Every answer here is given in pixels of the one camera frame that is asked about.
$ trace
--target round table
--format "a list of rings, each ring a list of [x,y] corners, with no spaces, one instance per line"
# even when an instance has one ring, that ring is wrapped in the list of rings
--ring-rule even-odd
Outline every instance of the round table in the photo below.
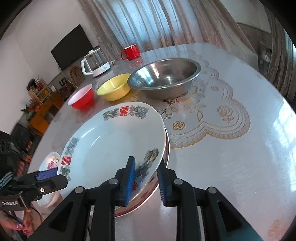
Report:
[[[99,84],[161,59],[197,61],[202,71],[186,95],[156,101],[132,90],[109,103],[78,111],[63,105],[44,134],[29,167],[38,170],[52,151],[62,151],[75,131],[102,109],[146,102],[163,117],[171,152],[168,168],[192,186],[214,186],[264,240],[280,240],[296,215],[296,116],[280,93],[255,69],[211,44],[156,49],[85,81]],[[162,205],[159,191],[139,209],[115,219],[116,240],[174,240],[176,208]]]

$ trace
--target television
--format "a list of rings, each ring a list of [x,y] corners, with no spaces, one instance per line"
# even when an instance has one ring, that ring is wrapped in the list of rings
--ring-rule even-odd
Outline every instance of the television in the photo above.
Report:
[[[61,70],[64,70],[92,49],[89,39],[79,24],[55,46],[51,53]]]

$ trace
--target red mug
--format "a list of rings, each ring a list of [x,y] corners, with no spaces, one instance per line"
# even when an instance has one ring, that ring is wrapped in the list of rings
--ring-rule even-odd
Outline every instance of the red mug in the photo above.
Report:
[[[137,45],[135,45],[135,44],[124,48],[124,50],[121,52],[121,59],[123,59],[123,60],[125,60],[125,59],[132,60],[132,59],[138,58],[140,56],[141,56],[141,53],[140,53]]]

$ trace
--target curtain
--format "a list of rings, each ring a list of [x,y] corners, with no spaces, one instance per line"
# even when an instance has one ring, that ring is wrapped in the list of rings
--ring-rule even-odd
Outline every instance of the curtain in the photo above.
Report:
[[[114,53],[132,44],[144,52],[207,42],[258,69],[255,50],[219,0],[78,1],[100,35],[99,44],[103,39],[116,42]]]
[[[265,8],[271,34],[271,59],[266,78],[292,103],[296,92],[296,49],[277,18]]]

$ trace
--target person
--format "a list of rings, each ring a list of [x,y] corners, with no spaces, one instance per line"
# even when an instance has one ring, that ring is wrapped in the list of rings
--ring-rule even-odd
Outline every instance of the person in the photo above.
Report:
[[[0,211],[0,224],[4,229],[22,231],[24,235],[30,237],[34,232],[33,217],[31,210],[24,212],[23,224],[5,215]]]

